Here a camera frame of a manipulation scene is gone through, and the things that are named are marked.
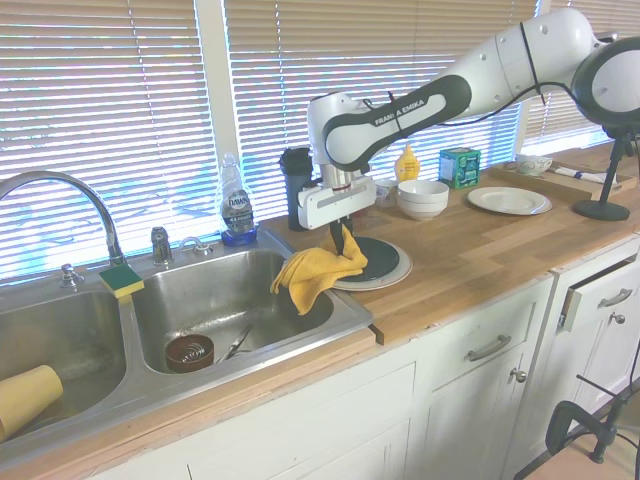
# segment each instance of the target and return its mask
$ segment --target black container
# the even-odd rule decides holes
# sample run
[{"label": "black container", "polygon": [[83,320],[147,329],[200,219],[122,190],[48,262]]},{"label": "black container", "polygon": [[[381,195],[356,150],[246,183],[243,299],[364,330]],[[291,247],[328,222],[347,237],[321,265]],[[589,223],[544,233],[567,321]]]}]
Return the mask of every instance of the black container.
[{"label": "black container", "polygon": [[300,225],[298,218],[298,193],[302,188],[311,184],[313,164],[309,149],[287,148],[280,156],[280,170],[284,173],[284,184],[287,189],[287,210],[289,212],[289,230],[302,232],[306,230]]}]

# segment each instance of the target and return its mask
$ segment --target dark bowl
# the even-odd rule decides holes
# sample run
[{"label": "dark bowl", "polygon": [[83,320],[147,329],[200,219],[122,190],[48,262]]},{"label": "dark bowl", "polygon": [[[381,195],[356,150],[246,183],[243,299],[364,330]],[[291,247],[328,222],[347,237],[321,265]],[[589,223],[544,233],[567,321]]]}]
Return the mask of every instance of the dark bowl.
[{"label": "dark bowl", "polygon": [[[189,347],[197,345],[204,350],[194,360],[184,361]],[[195,372],[213,364],[213,341],[204,335],[185,335],[173,339],[165,350],[167,368],[176,373]]]}]

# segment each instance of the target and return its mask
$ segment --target stainless steel sink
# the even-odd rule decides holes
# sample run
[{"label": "stainless steel sink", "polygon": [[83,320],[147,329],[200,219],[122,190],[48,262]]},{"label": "stainless steel sink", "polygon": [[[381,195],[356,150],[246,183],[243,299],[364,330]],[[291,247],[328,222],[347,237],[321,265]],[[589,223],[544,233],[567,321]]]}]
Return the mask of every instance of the stainless steel sink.
[{"label": "stainless steel sink", "polygon": [[[44,363],[62,377],[65,393],[0,444],[0,472],[371,324],[370,313],[343,293],[321,294],[304,316],[286,289],[270,294],[289,255],[261,230],[248,247],[218,243],[207,257],[174,252],[168,266],[155,266],[150,255],[129,259],[145,281],[133,302],[117,302],[105,289],[97,275],[104,266],[85,273],[77,292],[58,288],[57,274],[1,287],[0,380]],[[208,335],[220,358],[249,324],[242,355],[186,374],[167,369],[165,347],[176,336]]]},{"label": "stainless steel sink", "polygon": [[326,322],[333,303],[321,294],[300,316],[286,291],[269,293],[284,257],[257,250],[230,255],[153,275],[133,295],[142,351],[154,370],[166,366],[165,349],[176,337],[198,333],[213,340],[220,359],[240,332],[251,326],[243,350],[254,351],[294,337]]},{"label": "stainless steel sink", "polygon": [[115,297],[106,292],[80,293],[0,314],[0,380],[39,365],[56,371],[64,395],[18,435],[87,410],[124,378]]}]

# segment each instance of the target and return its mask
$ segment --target cutting board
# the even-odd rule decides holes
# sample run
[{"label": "cutting board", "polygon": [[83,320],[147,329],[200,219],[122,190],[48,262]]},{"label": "cutting board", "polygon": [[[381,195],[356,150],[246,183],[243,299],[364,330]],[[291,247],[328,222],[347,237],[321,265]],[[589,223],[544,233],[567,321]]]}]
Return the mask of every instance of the cutting board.
[{"label": "cutting board", "polygon": [[[571,203],[577,202],[578,200],[600,199],[600,194],[602,193],[602,184],[600,183],[579,180],[577,178],[567,177],[566,175],[558,175],[550,171],[543,172],[540,176],[534,177],[532,175],[519,173],[513,167],[514,165],[513,162],[496,165],[491,167],[488,172],[489,175],[493,177],[502,178],[522,188],[533,190],[543,195],[559,197]],[[575,165],[556,161],[553,162],[553,166],[579,169],[588,173],[602,173],[601,170],[582,166],[576,167]],[[638,185],[637,177],[618,174],[617,178],[618,183],[611,187],[610,197],[631,190]]]}]

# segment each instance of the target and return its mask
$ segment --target dish soap bottle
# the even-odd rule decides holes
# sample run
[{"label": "dish soap bottle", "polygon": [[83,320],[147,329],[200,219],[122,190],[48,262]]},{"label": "dish soap bottle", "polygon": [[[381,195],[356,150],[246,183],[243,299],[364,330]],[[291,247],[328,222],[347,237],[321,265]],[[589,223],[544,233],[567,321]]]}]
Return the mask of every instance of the dish soap bottle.
[{"label": "dish soap bottle", "polygon": [[224,221],[222,242],[229,246],[246,245],[256,240],[253,208],[246,189],[242,185],[240,167],[232,153],[225,153],[220,171],[222,202],[220,215]]},{"label": "dish soap bottle", "polygon": [[396,179],[398,182],[405,180],[415,180],[420,173],[420,160],[416,158],[411,150],[411,145],[407,143],[402,155],[396,160]]}]

